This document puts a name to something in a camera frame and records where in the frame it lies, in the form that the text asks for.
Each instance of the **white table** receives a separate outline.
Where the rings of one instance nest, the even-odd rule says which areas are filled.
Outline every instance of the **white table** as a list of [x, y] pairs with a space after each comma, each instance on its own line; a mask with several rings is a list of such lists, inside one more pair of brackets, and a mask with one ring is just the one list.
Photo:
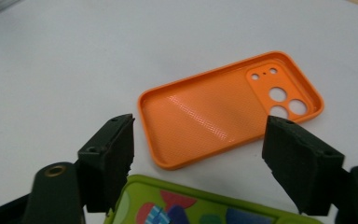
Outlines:
[[[358, 6], [347, 1], [23, 0], [0, 13], [0, 205], [133, 113], [141, 174], [296, 212], [261, 158], [262, 141], [177, 171], [152, 162], [136, 107], [150, 88], [267, 51], [296, 61], [324, 98], [302, 124], [358, 165]], [[336, 209], [328, 217], [333, 223]], [[86, 214], [88, 223], [103, 215]]]

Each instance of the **phone case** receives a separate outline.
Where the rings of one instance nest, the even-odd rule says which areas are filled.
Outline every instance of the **phone case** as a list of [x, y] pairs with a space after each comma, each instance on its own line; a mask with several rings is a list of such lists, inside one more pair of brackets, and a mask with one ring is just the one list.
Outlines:
[[105, 224], [321, 224], [310, 217], [257, 203], [191, 189], [144, 175], [131, 175]]
[[323, 108], [319, 93], [279, 51], [157, 87], [138, 101], [150, 154], [167, 170], [262, 138], [269, 114], [301, 122]]

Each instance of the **green plastic edge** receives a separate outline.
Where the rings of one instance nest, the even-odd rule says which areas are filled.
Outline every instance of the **green plastic edge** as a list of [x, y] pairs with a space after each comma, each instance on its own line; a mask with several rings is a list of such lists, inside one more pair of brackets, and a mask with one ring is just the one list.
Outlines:
[[[243, 200], [228, 198], [226, 196], [214, 194], [214, 193], [199, 190], [199, 189], [192, 189], [190, 187], [174, 184], [171, 182], [159, 180], [159, 179], [145, 176], [145, 175], [131, 175], [128, 177], [128, 182], [121, 191], [121, 195], [120, 195], [119, 199], [117, 200], [115, 210], [118, 209], [118, 206], [121, 201], [122, 193], [124, 192], [126, 187], [131, 185], [132, 183], [142, 183], [142, 184], [146, 184], [146, 185], [149, 185], [152, 187], [166, 189], [166, 190], [169, 190], [172, 192], [184, 194], [189, 197], [200, 198], [200, 199], [210, 201], [213, 203], [221, 203], [221, 204], [224, 204], [227, 206], [231, 206], [233, 208], [239, 208], [239, 209], [247, 210], [249, 212], [254, 212], [254, 213], [257, 213], [260, 215], [274, 217], [274, 218], [276, 218], [276, 222], [274, 224], [292, 224], [292, 223], [323, 224], [321, 221], [316, 220], [311, 217], [304, 217], [304, 216], [301, 216], [298, 214], [285, 212], [283, 210], [267, 207], [265, 205], [261, 205], [258, 203], [250, 203], [250, 202], [246, 202]], [[112, 209], [110, 209], [103, 224], [113, 224], [114, 219], [115, 219], [115, 213], [112, 211]]]

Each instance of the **white surface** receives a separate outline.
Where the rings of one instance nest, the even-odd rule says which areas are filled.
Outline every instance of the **white surface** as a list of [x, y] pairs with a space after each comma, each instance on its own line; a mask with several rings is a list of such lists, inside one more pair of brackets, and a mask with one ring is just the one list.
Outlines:
[[[262, 142], [169, 172], [151, 160], [138, 96], [271, 50], [296, 61], [325, 102], [303, 125], [358, 165], [358, 6], [346, 1], [24, 0], [0, 13], [0, 205], [133, 113], [131, 174], [296, 212], [261, 159]], [[325, 223], [333, 223], [336, 209]], [[103, 215], [87, 214], [88, 223]]]

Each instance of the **orange phone case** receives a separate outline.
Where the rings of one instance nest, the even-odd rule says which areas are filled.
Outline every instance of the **orange phone case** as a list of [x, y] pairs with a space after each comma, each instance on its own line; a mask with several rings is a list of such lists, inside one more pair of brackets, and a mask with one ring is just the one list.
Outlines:
[[[305, 111], [292, 111], [293, 103]], [[262, 138], [274, 108], [295, 122], [324, 109], [319, 93], [279, 51], [154, 88], [138, 101], [150, 154], [167, 170]]]

